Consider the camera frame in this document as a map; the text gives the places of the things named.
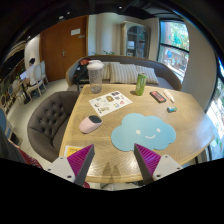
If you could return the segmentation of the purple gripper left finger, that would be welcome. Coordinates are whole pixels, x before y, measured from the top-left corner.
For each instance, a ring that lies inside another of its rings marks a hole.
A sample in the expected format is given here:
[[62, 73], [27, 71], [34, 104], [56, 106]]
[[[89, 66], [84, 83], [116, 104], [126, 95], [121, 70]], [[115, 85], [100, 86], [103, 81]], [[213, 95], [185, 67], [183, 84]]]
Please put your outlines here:
[[91, 144], [68, 157], [58, 157], [46, 168], [46, 171], [78, 186], [83, 186], [94, 155], [94, 145]]

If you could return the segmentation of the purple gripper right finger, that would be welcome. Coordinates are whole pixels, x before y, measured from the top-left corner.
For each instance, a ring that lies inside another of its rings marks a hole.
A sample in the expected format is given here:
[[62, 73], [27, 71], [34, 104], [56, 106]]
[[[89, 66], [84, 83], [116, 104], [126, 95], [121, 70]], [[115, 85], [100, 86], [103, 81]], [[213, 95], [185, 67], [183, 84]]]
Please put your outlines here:
[[182, 169], [182, 166], [171, 156], [160, 156], [139, 144], [134, 145], [134, 155], [138, 162], [143, 177], [143, 183], [145, 185]]

